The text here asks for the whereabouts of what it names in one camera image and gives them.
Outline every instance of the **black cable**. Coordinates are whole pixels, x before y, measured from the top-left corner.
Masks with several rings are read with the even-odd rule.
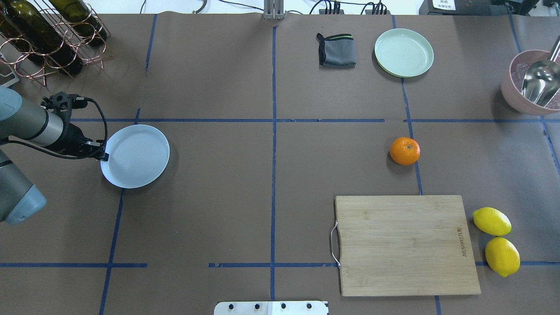
[[[356,6],[363,6],[365,5],[365,3],[355,3],[355,2],[343,2],[343,1],[339,1],[340,3],[344,3],[344,4],[355,4]]]
[[[198,8],[198,10],[193,11],[193,14],[200,13],[202,10],[204,10],[204,8],[206,7],[206,3],[208,3],[208,0],[202,0],[202,6]]]
[[[381,3],[381,0],[379,0],[377,5],[375,6],[375,13],[372,12],[372,14],[376,14],[376,15],[387,14],[387,7],[383,3]]]
[[[253,8],[253,9],[261,10],[261,11],[264,12],[264,9],[257,8],[257,7],[254,7],[254,6],[250,6],[250,5],[248,5],[248,4],[236,3],[236,2],[229,2],[229,1],[225,1],[225,0],[218,0],[218,1],[223,2],[223,3],[236,4],[236,5],[238,5],[238,6],[244,6],[244,7],[248,7],[248,8]]]
[[[368,2],[368,3],[366,3],[366,5],[363,7],[362,12],[360,12],[360,15],[363,14],[363,12],[366,10],[367,6],[369,6],[369,5],[371,5],[371,6],[373,7],[372,10],[375,9],[375,3],[373,3],[373,2]]]
[[[31,145],[29,143],[25,143],[25,142],[21,142],[21,141],[17,141],[17,140],[8,140],[6,143],[15,143],[15,144],[18,144],[18,145],[26,146],[26,147],[29,147],[31,149],[37,150],[39,152],[46,153],[50,156],[54,156],[55,158],[60,158],[60,159],[65,159],[65,160],[81,160],[81,159],[91,158],[92,156],[99,153],[101,150],[105,149],[105,145],[107,143],[107,137],[108,137],[107,120],[105,119],[105,115],[103,115],[103,111],[101,111],[101,107],[99,107],[99,104],[96,101],[94,101],[90,98],[83,98],[83,99],[86,100],[86,101],[90,101],[90,102],[95,104],[95,107],[97,107],[97,110],[99,111],[99,114],[101,115],[101,119],[103,120],[103,125],[105,127],[105,137],[103,139],[103,143],[101,143],[100,146],[95,151],[93,151],[92,153],[90,153],[88,155],[85,155],[85,156],[65,156],[65,155],[52,153],[50,151],[44,150],[44,149],[39,148],[37,146]]]
[[[140,14],[142,13],[142,9],[144,9],[145,4],[146,4],[146,0],[144,0],[144,3],[142,3],[142,6],[140,7]]]
[[[319,1],[315,2],[315,5],[313,5],[313,7],[311,8],[311,11],[309,11],[309,14],[312,14],[312,13],[313,13],[313,10],[314,10],[314,9],[317,7],[317,5],[318,5],[319,3],[321,3],[321,2],[325,2],[325,14],[326,14],[326,4],[328,3],[329,6],[330,6],[330,1],[328,1],[328,0],[319,0]]]

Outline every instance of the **white plate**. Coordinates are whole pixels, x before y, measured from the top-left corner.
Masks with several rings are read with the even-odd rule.
[[[389,74],[410,78],[428,71],[433,63],[432,45],[424,36],[407,29],[392,29],[375,41],[377,62]]]
[[[111,184],[138,188],[153,182],[169,161],[169,142],[158,129],[135,124],[117,131],[107,140],[109,161],[101,171]]]

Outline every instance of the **electrical cable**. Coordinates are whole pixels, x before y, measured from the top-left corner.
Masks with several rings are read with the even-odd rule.
[[[26,146],[29,147],[31,149],[37,150],[39,152],[48,154],[50,156],[54,156],[55,158],[60,158],[60,159],[65,159],[65,160],[81,160],[81,159],[87,159],[87,158],[91,158],[92,156],[96,155],[97,153],[99,153],[101,150],[105,149],[105,144],[107,143],[107,137],[108,137],[108,130],[107,130],[107,120],[105,119],[105,115],[103,115],[103,111],[101,111],[101,107],[99,106],[99,104],[90,99],[90,98],[83,98],[85,101],[89,101],[95,104],[95,107],[97,107],[97,110],[99,111],[99,114],[101,115],[101,119],[103,120],[103,125],[105,128],[105,137],[103,138],[103,143],[101,143],[101,145],[94,150],[92,153],[85,155],[85,156],[65,156],[65,155],[60,155],[60,154],[56,154],[56,153],[52,153],[50,151],[44,150],[42,148],[36,147],[34,145],[31,145],[29,143],[25,143],[25,142],[21,142],[18,140],[8,140],[6,141],[6,143],[15,143],[18,145],[22,145],[22,146]]]
[[[144,9],[144,5],[146,4],[147,0],[144,0],[144,3],[142,3],[142,6],[140,7],[140,14],[142,14],[142,10]]]
[[[383,5],[383,3],[381,3],[381,0],[379,0],[379,2],[375,5],[375,9],[371,14],[375,14],[378,15],[380,14],[380,11],[382,10],[381,6]]]
[[[317,1],[317,2],[315,2],[315,5],[313,5],[313,7],[311,8],[311,11],[309,12],[309,14],[312,14],[312,13],[313,13],[313,10],[315,9],[315,7],[316,7],[319,3],[321,3],[321,2],[329,2],[329,4],[330,4],[330,0],[320,0],[320,1]],[[334,10],[335,13],[334,13],[334,14],[340,14],[340,4],[342,4],[342,3],[344,3],[344,4],[352,4],[352,5],[355,5],[355,6],[364,6],[364,9],[362,10],[362,13],[363,13],[363,11],[365,10],[365,7],[368,6],[368,5],[373,5],[372,11],[375,10],[375,3],[373,3],[373,2],[368,2],[368,3],[356,3],[356,2],[335,1],[335,10]],[[385,12],[386,12],[386,10],[387,10],[387,7],[386,7],[384,4],[382,4],[382,10],[385,10]]]
[[[208,0],[202,0],[202,6],[198,8],[198,10],[193,11],[193,14],[200,13],[202,10],[204,10],[204,8],[206,7],[206,3],[208,3]]]
[[[313,5],[313,7],[311,8],[311,11],[309,11],[309,14],[312,14],[312,13],[313,13],[313,10],[314,10],[314,9],[317,7],[317,5],[318,5],[319,3],[321,3],[321,2],[325,2],[325,13],[326,13],[326,4],[328,3],[329,6],[330,6],[330,1],[328,1],[328,0],[319,0],[319,1],[315,2],[315,5]]]
[[[248,5],[248,4],[237,3],[237,2],[229,2],[229,1],[225,1],[225,0],[218,0],[218,1],[223,2],[223,3],[236,4],[236,5],[238,5],[238,6],[244,6],[244,7],[248,7],[248,8],[253,8],[253,9],[261,10],[261,11],[264,12],[264,9],[257,8],[257,7],[254,7],[254,6],[250,6],[250,5]]]
[[[366,3],[366,5],[363,7],[362,12],[360,12],[360,15],[362,15],[362,14],[364,13],[364,11],[366,10],[367,6],[369,6],[369,5],[371,5],[371,6],[373,7],[372,10],[375,9],[375,3],[373,3],[373,2],[368,2],[368,3]]]

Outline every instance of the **gray cloth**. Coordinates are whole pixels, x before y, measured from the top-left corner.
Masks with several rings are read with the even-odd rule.
[[[326,67],[348,68],[356,65],[354,38],[350,34],[323,37],[317,33],[319,40],[319,64]]]

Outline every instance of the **wooden cutting board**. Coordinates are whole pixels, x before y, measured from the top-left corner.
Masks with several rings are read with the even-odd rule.
[[[337,196],[345,297],[480,294],[461,196]]]

